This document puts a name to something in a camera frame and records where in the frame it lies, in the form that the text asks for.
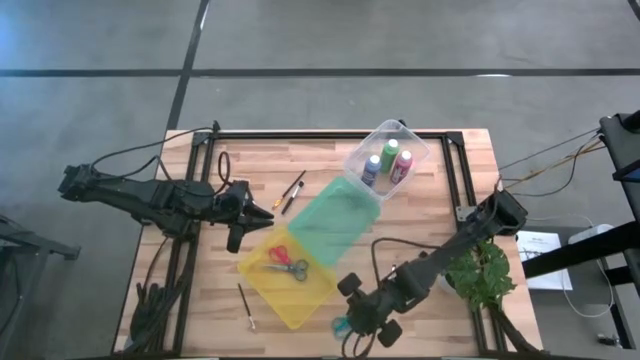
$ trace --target plastic bin lid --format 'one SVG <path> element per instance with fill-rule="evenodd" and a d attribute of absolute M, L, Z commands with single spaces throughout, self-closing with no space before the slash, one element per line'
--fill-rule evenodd
<path fill-rule="evenodd" d="M 379 216 L 373 197 L 337 177 L 289 223 L 289 232 L 320 264 L 333 266 Z"/>

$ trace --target yellow plastic tray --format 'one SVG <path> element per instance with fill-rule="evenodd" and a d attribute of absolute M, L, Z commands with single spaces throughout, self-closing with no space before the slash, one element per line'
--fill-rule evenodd
<path fill-rule="evenodd" d="M 276 263 L 269 256 L 269 249 L 281 245 L 287 248 L 287 254 L 294 263 L 300 259 L 307 260 L 306 280 L 298 281 L 291 273 L 263 267 Z M 333 270 L 320 265 L 286 227 L 274 229 L 262 245 L 238 263 L 238 271 L 290 329 L 299 328 L 336 289 Z"/>

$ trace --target scissor blade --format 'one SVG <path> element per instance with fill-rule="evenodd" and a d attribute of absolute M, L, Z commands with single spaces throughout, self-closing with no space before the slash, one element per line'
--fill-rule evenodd
<path fill-rule="evenodd" d="M 290 268 L 287 265 L 263 265 L 262 267 L 273 270 L 290 271 Z"/>

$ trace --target white paper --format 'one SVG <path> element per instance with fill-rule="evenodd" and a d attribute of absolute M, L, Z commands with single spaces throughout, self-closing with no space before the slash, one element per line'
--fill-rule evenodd
<path fill-rule="evenodd" d="M 518 231 L 520 260 L 526 261 L 546 252 L 560 248 L 560 237 L 554 233 Z M 527 279 L 529 289 L 573 290 L 567 269 Z"/>

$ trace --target blue paint bottle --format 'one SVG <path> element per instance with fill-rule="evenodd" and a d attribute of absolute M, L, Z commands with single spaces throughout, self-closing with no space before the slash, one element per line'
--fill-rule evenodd
<path fill-rule="evenodd" d="M 364 164 L 364 170 L 362 171 L 362 182 L 369 187 L 373 187 L 376 183 L 376 176 L 380 172 L 380 156 L 371 155 L 371 157 Z"/>

